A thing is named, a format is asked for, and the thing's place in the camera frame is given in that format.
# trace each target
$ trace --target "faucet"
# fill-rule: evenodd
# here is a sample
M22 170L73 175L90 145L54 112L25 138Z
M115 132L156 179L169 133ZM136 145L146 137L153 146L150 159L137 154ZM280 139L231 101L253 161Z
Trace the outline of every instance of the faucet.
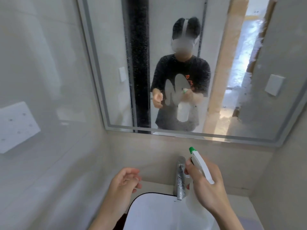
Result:
M184 173L185 170L185 157L179 156L176 167L176 177L174 185L174 195L177 196L177 200L182 200L185 197L185 178L189 178L189 175Z

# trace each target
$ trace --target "black sleeve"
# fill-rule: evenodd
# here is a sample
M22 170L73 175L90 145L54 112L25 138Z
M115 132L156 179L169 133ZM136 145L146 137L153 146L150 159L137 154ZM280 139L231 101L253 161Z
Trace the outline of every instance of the black sleeve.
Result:
M202 93L204 97L208 97L210 77L210 66L207 61L202 60L197 67L197 76L194 80L193 92Z
M153 91L154 88L163 91L165 88L165 67L167 63L167 56L163 56L159 62L157 63L156 70L154 72L153 82L151 84L150 92Z

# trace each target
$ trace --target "black t-shirt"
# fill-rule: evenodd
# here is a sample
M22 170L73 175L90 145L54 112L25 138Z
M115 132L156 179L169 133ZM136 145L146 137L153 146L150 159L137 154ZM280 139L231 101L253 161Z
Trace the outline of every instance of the black t-shirt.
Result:
M205 97L208 96L211 73L209 64L205 60L192 56L188 61L180 62L174 54L163 56L156 66L150 89L152 92L154 88L157 88L163 93L163 107L159 109L156 124L165 130L193 131L199 125L196 106L194 115L191 115L192 117L189 115L188 121L180 122L177 119L178 106L165 104L165 83L167 80L170 80L175 92L181 92L175 87L175 77L178 74L182 74L186 78L193 92L202 93Z

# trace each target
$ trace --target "person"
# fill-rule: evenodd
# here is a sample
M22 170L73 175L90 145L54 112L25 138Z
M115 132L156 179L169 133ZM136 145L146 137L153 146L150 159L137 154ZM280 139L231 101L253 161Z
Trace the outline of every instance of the person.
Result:
M173 26L171 55L163 56L155 69L150 91L153 105L158 108L156 124L164 130L193 131L199 125L197 105L208 96L210 82L209 64L193 55L201 33L196 17L180 18ZM177 118L178 103L189 102L189 118L181 122Z
M213 185L191 163L191 159L187 160L185 164L185 173L190 174L193 180L194 192L198 201L213 215L221 230L244 230L229 203L218 166L206 157L202 158L215 182ZM138 169L123 168L112 179L98 215L89 230L112 230L115 227L117 221L128 208L131 194L136 192L136 188L142 188L139 183L141 180L139 172Z

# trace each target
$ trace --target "black hair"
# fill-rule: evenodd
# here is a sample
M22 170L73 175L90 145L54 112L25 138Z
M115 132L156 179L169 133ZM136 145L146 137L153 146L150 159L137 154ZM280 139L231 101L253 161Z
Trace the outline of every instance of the black hair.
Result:
M185 22L184 18L178 19L173 26L173 36L172 39L180 38L182 35L183 23ZM198 18L192 17L188 19L186 36L191 38L197 38L201 33L201 23Z

